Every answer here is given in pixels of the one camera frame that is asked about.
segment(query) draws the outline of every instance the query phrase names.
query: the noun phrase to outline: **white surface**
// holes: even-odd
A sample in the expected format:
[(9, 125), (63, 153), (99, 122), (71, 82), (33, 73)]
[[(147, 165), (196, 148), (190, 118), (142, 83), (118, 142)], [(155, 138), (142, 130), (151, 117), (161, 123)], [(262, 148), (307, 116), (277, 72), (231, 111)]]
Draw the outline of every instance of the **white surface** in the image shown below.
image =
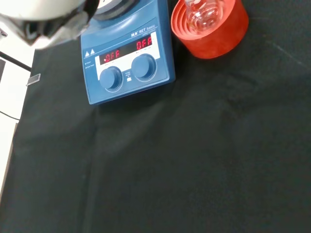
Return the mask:
[(4, 23), (0, 22), (0, 28), (8, 34), (6, 38), (0, 41), (0, 51), (31, 67), (35, 49), (18, 38)]
[(29, 71), (6, 61), (0, 82), (0, 111), (20, 118), (29, 77)]
[(0, 114), (0, 201), (16, 120)]
[(43, 20), (64, 16), (85, 0), (0, 0), (0, 14), (17, 19)]
[(101, 72), (104, 69), (107, 69), (111, 66), (118, 67), (122, 72), (130, 69), (132, 66), (132, 61), (136, 57), (138, 57), (144, 53), (150, 54), (151, 56), (153, 56), (154, 59), (159, 59), (160, 58), (160, 51), (159, 51), (159, 46), (157, 43), (156, 32), (151, 33), (151, 40), (152, 40), (152, 45), (145, 47), (143, 49), (140, 49), (138, 51), (132, 52), (128, 55), (125, 55), (123, 57), (120, 57), (116, 60), (113, 60), (111, 62), (107, 62), (107, 63), (102, 64), (102, 65), (100, 64), (99, 56), (95, 57), (95, 64), (96, 64), (96, 71), (97, 71), (98, 80), (100, 79)]
[[(0, 51), (31, 66), (34, 50), (18, 43), (18, 40), (8, 40), (9, 36), (1, 40)], [(12, 117), (20, 118), (29, 76), (29, 71), (6, 61), (0, 81), (0, 111)], [(4, 182), (15, 124), (17, 122), (17, 120), (0, 113), (0, 189)]]

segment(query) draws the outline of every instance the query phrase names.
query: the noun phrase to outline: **dark fabric surface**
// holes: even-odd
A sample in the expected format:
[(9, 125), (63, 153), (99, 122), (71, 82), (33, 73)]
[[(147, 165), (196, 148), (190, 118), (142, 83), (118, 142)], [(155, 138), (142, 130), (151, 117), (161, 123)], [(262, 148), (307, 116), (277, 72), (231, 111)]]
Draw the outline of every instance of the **dark fabric surface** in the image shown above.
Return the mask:
[(243, 41), (176, 82), (87, 102), (79, 42), (36, 52), (1, 233), (308, 233), (310, 1), (245, 0)]

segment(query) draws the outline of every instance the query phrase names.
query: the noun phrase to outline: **digital display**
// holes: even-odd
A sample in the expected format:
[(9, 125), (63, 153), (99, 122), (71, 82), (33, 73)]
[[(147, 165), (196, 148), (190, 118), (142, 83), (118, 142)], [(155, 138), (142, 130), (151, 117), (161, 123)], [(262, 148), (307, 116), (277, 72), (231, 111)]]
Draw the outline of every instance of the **digital display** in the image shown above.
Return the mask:
[(151, 35), (144, 36), (136, 41), (133, 41), (127, 45), (123, 45), (120, 48), (107, 52), (99, 56), (100, 64), (105, 64), (116, 60), (117, 58), (128, 55), (132, 52), (138, 51), (145, 47), (152, 45)]

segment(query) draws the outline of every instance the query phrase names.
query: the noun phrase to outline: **small label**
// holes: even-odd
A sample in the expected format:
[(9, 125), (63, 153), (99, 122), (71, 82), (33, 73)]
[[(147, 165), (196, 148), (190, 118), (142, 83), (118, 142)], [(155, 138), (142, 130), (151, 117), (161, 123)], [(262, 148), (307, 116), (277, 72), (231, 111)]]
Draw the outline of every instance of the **small label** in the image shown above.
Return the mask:
[(37, 74), (37, 75), (34, 75), (34, 76), (30, 77), (28, 79), (28, 82), (27, 82), (26, 86), (29, 86), (31, 84), (34, 84), (34, 83), (40, 81), (40, 78), (41, 78), (41, 74)]

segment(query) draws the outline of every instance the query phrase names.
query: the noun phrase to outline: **red plastic container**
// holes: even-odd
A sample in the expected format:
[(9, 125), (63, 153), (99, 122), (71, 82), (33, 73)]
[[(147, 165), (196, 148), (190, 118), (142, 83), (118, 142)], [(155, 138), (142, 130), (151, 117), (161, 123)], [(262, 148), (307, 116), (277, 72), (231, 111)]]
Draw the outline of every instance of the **red plastic container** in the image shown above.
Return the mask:
[(243, 39), (248, 27), (248, 15), (241, 0), (223, 0), (224, 15), (219, 24), (196, 34), (187, 24), (184, 0), (179, 0), (171, 18), (174, 34), (198, 58), (211, 59), (234, 49)]

